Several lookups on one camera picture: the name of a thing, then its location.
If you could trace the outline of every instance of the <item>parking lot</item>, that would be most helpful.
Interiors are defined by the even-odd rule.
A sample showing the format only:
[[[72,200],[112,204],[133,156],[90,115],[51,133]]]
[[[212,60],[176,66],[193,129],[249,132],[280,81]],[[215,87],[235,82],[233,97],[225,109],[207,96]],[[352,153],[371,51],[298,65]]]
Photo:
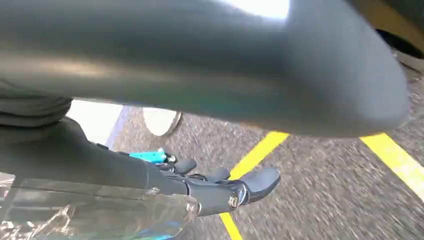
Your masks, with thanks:
[[[281,182],[270,196],[232,213],[236,229],[227,230],[219,216],[209,216],[188,226],[185,238],[240,239],[239,232],[244,240],[424,239],[424,203],[418,197],[422,192],[417,192],[420,184],[424,186],[424,83],[413,82],[409,88],[410,117],[387,135],[418,163],[416,168],[399,172],[390,164],[408,161],[398,152],[386,152],[386,159],[381,159],[359,138],[290,135],[256,166],[273,166],[281,172]],[[163,147],[180,159],[195,159],[201,173],[216,167],[232,169],[268,135],[262,129],[183,114],[172,135],[156,137],[144,126],[140,108],[126,107],[122,117],[115,150]],[[373,150],[394,148],[379,139],[371,144]]]

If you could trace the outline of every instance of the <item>plastic wrap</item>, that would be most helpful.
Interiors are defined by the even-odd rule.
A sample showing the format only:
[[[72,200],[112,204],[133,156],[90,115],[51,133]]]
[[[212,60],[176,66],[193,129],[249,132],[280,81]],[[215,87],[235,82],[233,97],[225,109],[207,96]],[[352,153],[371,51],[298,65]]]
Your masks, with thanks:
[[[177,235],[198,213],[186,195],[82,183],[0,181],[0,240],[149,240]]]

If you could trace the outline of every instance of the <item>metal bolt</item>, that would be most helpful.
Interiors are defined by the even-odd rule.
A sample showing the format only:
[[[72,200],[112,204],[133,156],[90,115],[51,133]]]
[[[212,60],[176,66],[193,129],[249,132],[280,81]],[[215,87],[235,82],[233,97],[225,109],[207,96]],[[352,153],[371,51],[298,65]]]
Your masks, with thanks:
[[[187,212],[193,212],[195,210],[195,206],[193,204],[188,203],[186,208]]]
[[[170,156],[168,158],[168,162],[170,162],[170,163],[176,163],[177,162],[177,158],[175,156]]]
[[[239,205],[239,198],[237,196],[231,196],[228,200],[228,205],[230,208],[237,208]]]

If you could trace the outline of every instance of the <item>white round object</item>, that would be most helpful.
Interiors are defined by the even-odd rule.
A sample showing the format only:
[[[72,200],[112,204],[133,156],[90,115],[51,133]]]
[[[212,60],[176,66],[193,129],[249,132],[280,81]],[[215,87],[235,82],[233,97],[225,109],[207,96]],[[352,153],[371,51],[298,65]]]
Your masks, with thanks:
[[[181,112],[143,107],[143,117],[147,129],[155,136],[170,134],[180,121]]]

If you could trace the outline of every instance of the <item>yellow painted line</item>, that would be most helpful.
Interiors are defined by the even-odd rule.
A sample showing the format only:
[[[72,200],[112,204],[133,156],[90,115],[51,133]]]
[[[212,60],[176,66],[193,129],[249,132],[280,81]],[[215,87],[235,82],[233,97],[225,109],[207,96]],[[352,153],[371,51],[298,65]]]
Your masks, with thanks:
[[[221,220],[224,223],[224,226],[231,240],[243,240],[242,235],[240,234],[236,224],[231,218],[231,215],[228,212],[226,212],[226,213],[219,214],[219,216],[221,217]]]
[[[229,179],[241,178],[253,170],[270,152],[280,145],[289,135],[282,132],[270,132],[232,169]]]
[[[424,201],[423,166],[385,133],[360,139]]]
[[[241,178],[253,170],[270,152],[280,145],[289,135],[282,132],[270,132],[262,139],[243,159],[232,169],[230,180]],[[231,215],[221,213],[219,215],[225,225],[231,240],[243,240]]]

